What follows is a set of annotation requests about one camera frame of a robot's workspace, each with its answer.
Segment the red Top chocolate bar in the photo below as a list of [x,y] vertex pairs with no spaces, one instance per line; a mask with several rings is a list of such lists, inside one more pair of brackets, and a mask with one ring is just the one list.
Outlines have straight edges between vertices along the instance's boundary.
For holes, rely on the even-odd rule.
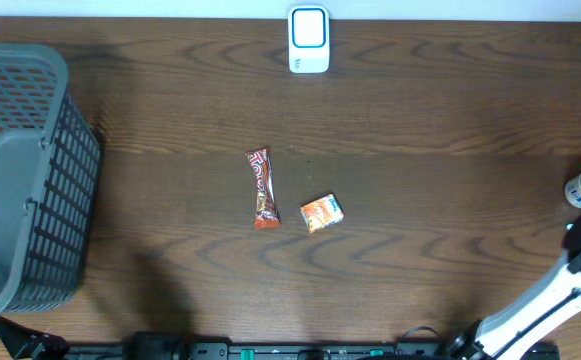
[[277,228],[280,226],[280,218],[274,197],[269,148],[249,151],[246,157],[256,179],[254,228],[256,230]]

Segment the orange snack packet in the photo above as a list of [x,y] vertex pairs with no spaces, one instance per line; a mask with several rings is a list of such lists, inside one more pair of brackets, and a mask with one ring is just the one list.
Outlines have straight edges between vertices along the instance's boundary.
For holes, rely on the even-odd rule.
[[333,194],[302,206],[300,213],[310,233],[337,224],[344,219],[344,212]]

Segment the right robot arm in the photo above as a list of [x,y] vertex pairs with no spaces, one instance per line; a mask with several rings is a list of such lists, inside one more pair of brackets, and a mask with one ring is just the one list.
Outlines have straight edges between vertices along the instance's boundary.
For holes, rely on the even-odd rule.
[[562,241],[555,265],[500,312],[475,322],[450,342],[454,359],[518,360],[537,342],[581,312],[581,216]]

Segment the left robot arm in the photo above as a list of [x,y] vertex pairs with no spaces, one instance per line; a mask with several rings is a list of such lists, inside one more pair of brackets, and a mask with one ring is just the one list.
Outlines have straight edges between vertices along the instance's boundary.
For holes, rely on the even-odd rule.
[[13,359],[62,360],[70,349],[62,337],[26,328],[3,316],[0,340]]

